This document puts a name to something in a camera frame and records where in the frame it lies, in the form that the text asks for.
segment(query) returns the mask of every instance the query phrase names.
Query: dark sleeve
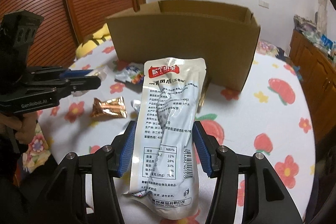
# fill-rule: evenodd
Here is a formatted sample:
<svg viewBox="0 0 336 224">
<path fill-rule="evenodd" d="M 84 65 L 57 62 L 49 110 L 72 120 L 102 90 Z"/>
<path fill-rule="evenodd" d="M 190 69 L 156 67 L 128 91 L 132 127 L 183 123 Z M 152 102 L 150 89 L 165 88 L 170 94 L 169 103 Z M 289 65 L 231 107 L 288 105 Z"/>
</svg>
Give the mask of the dark sleeve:
<svg viewBox="0 0 336 224">
<path fill-rule="evenodd" d="M 8 179 L 0 178 L 1 224 L 25 224 L 28 221 L 29 204 L 19 189 Z"/>
<path fill-rule="evenodd" d="M 20 152 L 25 152 L 28 146 L 18 145 Z M 16 162 L 21 154 L 13 152 L 8 139 L 0 136 L 0 223 L 22 224 L 27 222 L 28 201 L 19 189 L 13 185 Z"/>
</svg>

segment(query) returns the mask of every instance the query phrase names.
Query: table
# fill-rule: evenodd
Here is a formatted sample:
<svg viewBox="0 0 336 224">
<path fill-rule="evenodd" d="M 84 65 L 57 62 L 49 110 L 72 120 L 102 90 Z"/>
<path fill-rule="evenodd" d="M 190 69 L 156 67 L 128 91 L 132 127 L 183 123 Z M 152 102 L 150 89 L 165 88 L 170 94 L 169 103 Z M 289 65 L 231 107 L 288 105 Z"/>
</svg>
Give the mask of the table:
<svg viewBox="0 0 336 224">
<path fill-rule="evenodd" d="M 63 98 L 58 107 L 40 113 L 39 123 L 58 163 L 68 152 L 85 155 L 110 144 L 136 118 L 130 101 L 141 99 L 141 87 L 114 80 L 115 72 L 125 65 L 118 61 L 112 41 L 106 41 L 71 66 L 72 69 L 100 67 L 107 77 L 98 90 Z M 127 118 L 100 122 L 89 118 L 94 97 L 104 101 L 120 95 L 126 102 Z M 289 65 L 256 53 L 243 91 L 239 94 L 210 84 L 196 120 L 220 144 L 236 153 L 253 155 L 262 151 L 286 185 L 301 216 L 304 215 L 314 178 L 315 142 L 305 96 Z M 199 211 L 184 223 L 204 223 L 211 204 L 216 179 L 209 179 L 200 164 L 198 173 Z M 143 204 L 121 196 L 128 190 L 129 179 L 130 172 L 115 179 L 125 223 L 178 223 L 164 220 Z M 243 180 L 240 175 L 235 223 L 241 223 L 243 213 Z"/>
</svg>

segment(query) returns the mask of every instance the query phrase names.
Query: barcode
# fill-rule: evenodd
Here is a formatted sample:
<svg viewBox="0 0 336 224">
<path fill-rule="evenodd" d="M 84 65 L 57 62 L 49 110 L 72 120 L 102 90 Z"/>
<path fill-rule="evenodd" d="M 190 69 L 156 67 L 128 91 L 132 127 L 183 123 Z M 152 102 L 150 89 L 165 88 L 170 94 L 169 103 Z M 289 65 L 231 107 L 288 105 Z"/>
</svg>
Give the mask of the barcode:
<svg viewBox="0 0 336 224">
<path fill-rule="evenodd" d="M 191 151 L 186 149 L 184 151 L 184 178 L 191 179 L 193 177 L 193 162 L 191 159 Z"/>
</svg>

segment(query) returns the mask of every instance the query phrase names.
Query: snack wrapper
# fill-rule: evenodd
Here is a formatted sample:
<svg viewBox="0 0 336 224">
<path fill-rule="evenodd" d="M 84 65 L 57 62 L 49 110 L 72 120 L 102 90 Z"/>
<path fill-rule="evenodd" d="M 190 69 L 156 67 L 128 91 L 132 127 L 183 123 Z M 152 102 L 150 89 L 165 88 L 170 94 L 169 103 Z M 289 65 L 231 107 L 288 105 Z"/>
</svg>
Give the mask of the snack wrapper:
<svg viewBox="0 0 336 224">
<path fill-rule="evenodd" d="M 141 105 L 141 101 L 140 100 L 132 100 L 131 101 L 131 106 L 133 107 L 133 109 L 135 110 L 135 112 L 139 115 L 140 112 L 140 105 Z"/>
<path fill-rule="evenodd" d="M 204 59 L 148 61 L 127 197 L 172 220 L 198 211 L 192 128 L 206 73 Z"/>
<path fill-rule="evenodd" d="M 144 78 L 143 64 L 130 63 L 115 75 L 115 79 L 121 82 L 132 84 L 142 84 Z"/>
<path fill-rule="evenodd" d="M 92 113 L 90 114 L 90 117 L 99 117 L 104 115 L 117 118 L 126 118 L 127 111 L 124 98 L 120 96 L 118 98 L 107 100 L 105 102 L 94 98 Z"/>
</svg>

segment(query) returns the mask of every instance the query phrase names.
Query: cardboard box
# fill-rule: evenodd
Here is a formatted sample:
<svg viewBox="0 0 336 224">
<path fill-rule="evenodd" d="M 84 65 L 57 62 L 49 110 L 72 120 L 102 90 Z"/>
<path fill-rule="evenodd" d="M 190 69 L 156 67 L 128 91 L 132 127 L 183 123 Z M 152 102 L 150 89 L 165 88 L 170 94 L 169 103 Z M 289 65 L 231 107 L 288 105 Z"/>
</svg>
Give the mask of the cardboard box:
<svg viewBox="0 0 336 224">
<path fill-rule="evenodd" d="M 211 82 L 241 91 L 260 26 L 246 7 L 198 0 L 162 0 L 107 17 L 120 60 L 202 57 Z"/>
</svg>

